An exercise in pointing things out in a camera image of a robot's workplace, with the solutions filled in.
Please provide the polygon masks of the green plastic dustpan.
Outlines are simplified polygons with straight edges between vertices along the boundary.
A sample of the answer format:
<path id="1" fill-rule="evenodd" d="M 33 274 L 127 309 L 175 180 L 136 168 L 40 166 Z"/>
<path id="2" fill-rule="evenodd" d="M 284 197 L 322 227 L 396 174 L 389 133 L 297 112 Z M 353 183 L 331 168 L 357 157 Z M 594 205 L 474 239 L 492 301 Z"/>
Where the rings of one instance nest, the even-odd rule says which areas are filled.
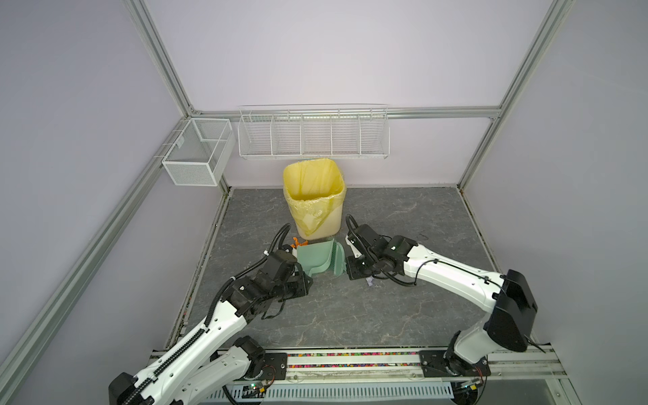
<path id="1" fill-rule="evenodd" d="M 295 254 L 305 274 L 312 277 L 320 273 L 332 271 L 335 251 L 336 242 L 330 240 L 298 246 Z"/>

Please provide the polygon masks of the green hand brush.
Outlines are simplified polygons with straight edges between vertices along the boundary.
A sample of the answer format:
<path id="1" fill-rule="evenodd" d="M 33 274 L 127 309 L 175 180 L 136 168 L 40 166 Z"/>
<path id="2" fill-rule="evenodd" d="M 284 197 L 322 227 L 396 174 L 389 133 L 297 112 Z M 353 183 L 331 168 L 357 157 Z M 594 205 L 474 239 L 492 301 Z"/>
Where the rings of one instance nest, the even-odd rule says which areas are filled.
<path id="1" fill-rule="evenodd" d="M 347 270 L 345 251 L 344 246 L 338 241 L 333 242 L 333 247 L 332 271 L 335 277 L 339 277 L 346 273 Z"/>

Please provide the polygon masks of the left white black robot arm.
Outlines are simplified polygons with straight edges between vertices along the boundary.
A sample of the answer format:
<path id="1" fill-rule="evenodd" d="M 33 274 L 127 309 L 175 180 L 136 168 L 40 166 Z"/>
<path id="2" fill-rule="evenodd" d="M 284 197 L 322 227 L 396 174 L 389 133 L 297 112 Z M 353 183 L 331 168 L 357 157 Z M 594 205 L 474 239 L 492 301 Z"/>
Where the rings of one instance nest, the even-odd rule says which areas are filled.
<path id="1" fill-rule="evenodd" d="M 284 224 L 263 257 L 230 277 L 206 317 L 161 358 L 135 375 L 126 372 L 109 386 L 111 404 L 199 404 L 207 395 L 259 366 L 264 350 L 242 337 L 223 355 L 215 353 L 256 317 L 270 319 L 273 303 L 306 296 L 312 279 L 288 251 Z"/>

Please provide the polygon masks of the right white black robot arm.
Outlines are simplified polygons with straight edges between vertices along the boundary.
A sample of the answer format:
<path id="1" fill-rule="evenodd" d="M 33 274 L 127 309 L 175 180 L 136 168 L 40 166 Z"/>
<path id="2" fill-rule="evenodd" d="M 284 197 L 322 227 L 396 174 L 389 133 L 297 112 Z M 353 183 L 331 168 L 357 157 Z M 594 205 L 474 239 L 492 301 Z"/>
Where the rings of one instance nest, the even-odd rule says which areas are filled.
<path id="1" fill-rule="evenodd" d="M 352 215 L 345 218 L 345 241 L 352 253 L 349 278 L 388 279 L 405 288 L 431 283 L 458 295 L 484 312 L 484 318 L 456 332 L 440 356 L 438 371 L 468 376 L 486 366 L 499 349 L 523 353 L 533 344 L 538 304 L 526 277 L 515 270 L 502 274 L 474 268 L 431 251 L 405 236 L 383 236 Z"/>

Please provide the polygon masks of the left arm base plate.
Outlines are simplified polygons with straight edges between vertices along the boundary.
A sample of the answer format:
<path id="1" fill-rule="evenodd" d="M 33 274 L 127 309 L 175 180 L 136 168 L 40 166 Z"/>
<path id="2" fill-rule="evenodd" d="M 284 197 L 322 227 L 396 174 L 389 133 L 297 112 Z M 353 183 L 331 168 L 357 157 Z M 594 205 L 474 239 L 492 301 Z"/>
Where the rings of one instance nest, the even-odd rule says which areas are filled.
<path id="1" fill-rule="evenodd" d="M 288 354 L 270 352 L 255 359 L 243 376 L 248 381 L 283 381 L 288 371 Z"/>

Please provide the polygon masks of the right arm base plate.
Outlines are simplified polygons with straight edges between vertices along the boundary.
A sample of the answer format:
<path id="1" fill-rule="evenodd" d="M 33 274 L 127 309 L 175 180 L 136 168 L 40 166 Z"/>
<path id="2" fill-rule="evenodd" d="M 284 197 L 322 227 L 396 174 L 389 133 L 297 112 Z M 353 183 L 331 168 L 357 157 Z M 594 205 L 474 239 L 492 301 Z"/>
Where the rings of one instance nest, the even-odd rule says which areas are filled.
<path id="1" fill-rule="evenodd" d="M 440 349 L 422 350 L 418 354 L 424 377 L 491 376 L 491 370 L 485 357 L 476 364 L 469 364 L 455 355 L 447 359 L 447 352 Z"/>

